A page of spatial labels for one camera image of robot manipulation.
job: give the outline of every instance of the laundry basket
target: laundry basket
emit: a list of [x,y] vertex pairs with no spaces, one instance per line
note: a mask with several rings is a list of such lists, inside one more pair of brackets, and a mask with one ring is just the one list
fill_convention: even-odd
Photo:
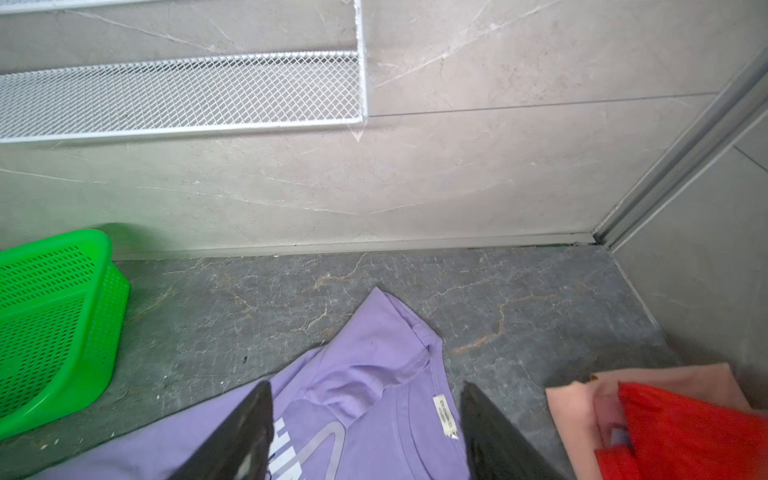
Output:
[[107,388],[129,288],[111,252],[98,230],[0,252],[0,440]]

